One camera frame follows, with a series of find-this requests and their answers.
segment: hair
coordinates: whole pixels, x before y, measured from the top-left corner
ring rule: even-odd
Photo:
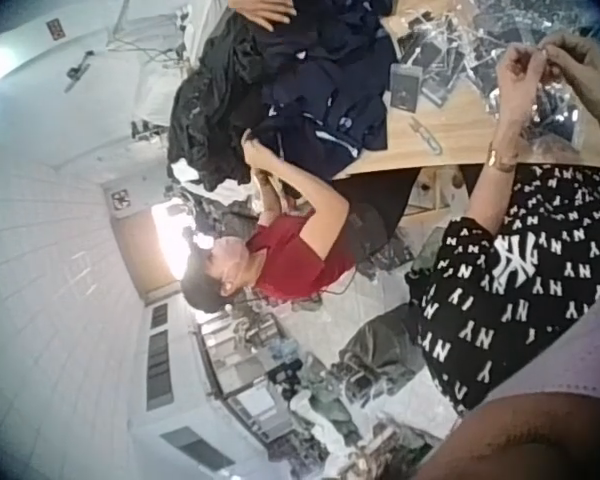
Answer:
[[[205,265],[210,251],[197,245],[190,245],[191,254],[187,263],[187,271],[180,280],[182,294],[189,305],[205,313],[217,313],[231,303],[233,296],[225,297],[220,292],[222,282],[210,277],[205,272]]]

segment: white tiled wall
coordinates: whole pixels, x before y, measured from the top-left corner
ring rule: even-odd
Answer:
[[[168,322],[162,327],[150,328],[152,307],[148,307],[142,318],[134,361],[132,390],[130,395],[130,430],[142,447],[142,478],[150,476],[158,457],[163,458],[161,468],[169,468],[170,478],[182,478],[176,470],[189,467],[189,478],[196,480],[212,478],[213,473],[199,467],[161,438],[164,433],[189,427],[207,443],[231,458],[235,465],[231,474],[242,477],[253,460],[266,460],[266,451],[220,402],[211,396],[202,357],[194,337],[189,333],[195,321],[193,310],[184,297],[174,295],[164,303],[168,305]],[[149,336],[167,331],[169,338],[169,368],[173,387],[173,403],[146,410],[147,392],[147,347]]]
[[[163,162],[139,169],[132,175],[120,177],[102,185],[111,214],[116,218],[124,218],[165,202],[164,189],[170,183],[167,169]],[[111,203],[111,194],[126,190],[130,205],[123,210],[115,210]]]
[[[137,478],[142,310],[101,188],[0,163],[0,463],[13,478]]]

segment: garment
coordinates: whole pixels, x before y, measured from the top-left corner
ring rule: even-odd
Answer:
[[[191,198],[198,233],[214,238],[249,238],[255,232],[258,217],[248,201],[235,201],[225,206],[221,202],[195,194]]]
[[[324,180],[358,158],[362,149],[387,148],[382,95],[396,61],[379,21],[393,2],[306,0],[298,15],[274,32],[254,27],[268,72],[263,88],[273,108],[253,129],[286,161]]]
[[[540,392],[600,398],[600,298],[538,358],[496,387],[486,401]]]
[[[600,297],[600,169],[520,165],[496,238],[469,218],[445,232],[418,343],[439,388],[471,409]]]
[[[258,225],[247,242],[250,252],[267,250],[255,288],[280,300],[310,297],[353,267],[354,258],[340,236],[324,261],[300,238],[308,217],[280,215],[271,225]]]
[[[409,325],[420,309],[402,304],[372,318],[338,352],[329,370],[343,384],[351,403],[364,407],[383,394],[395,395],[424,368],[422,349],[411,340]]]
[[[261,100],[265,78],[248,21],[231,15],[215,37],[207,40],[200,66],[176,92],[169,128],[169,163],[184,158],[213,191],[231,178],[250,181],[240,139],[258,125],[267,109]]]
[[[244,201],[255,193],[251,184],[238,185],[235,180],[225,180],[210,192],[200,185],[200,175],[189,166],[184,158],[169,164],[167,171],[169,178],[173,178],[192,194],[216,200],[226,206],[236,201]]]

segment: white fabric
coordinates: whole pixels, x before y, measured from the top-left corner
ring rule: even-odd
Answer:
[[[180,68],[164,66],[149,62],[142,67],[133,114],[134,118],[167,126],[171,123],[173,97],[184,77]]]
[[[218,25],[228,5],[228,0],[195,0],[187,6],[189,18],[184,22],[185,46],[194,68],[198,65],[204,43]]]
[[[182,186],[192,193],[216,200],[223,205],[229,205],[235,201],[246,200],[255,192],[252,184],[238,185],[235,180],[225,180],[213,192],[208,192],[202,185],[191,183],[199,178],[198,172],[189,166],[184,158],[171,164],[173,175],[180,180]]]
[[[329,420],[311,408],[311,405],[309,405],[310,397],[311,392],[309,390],[301,390],[291,399],[289,408],[314,424],[311,430],[312,435],[318,442],[325,446],[329,453],[336,456],[346,456],[353,449],[345,445],[344,438],[342,438],[342,435],[338,433]]]

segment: table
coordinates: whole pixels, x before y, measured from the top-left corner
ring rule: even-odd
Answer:
[[[398,0],[396,13],[383,20],[395,40],[407,32],[407,23],[417,16],[416,11],[431,11],[440,15],[453,9],[451,0]],[[600,167],[600,128],[597,121],[583,108],[583,142],[580,157],[561,159],[561,163]],[[416,118],[440,142],[442,155],[435,156],[420,137],[411,130],[411,114],[388,108],[387,130],[389,147],[379,152],[365,151],[339,177],[356,173],[393,170],[411,167],[440,167],[484,162],[495,120],[485,110],[478,91],[462,79],[442,109],[420,97]],[[546,158],[527,155],[522,161],[544,163]]]

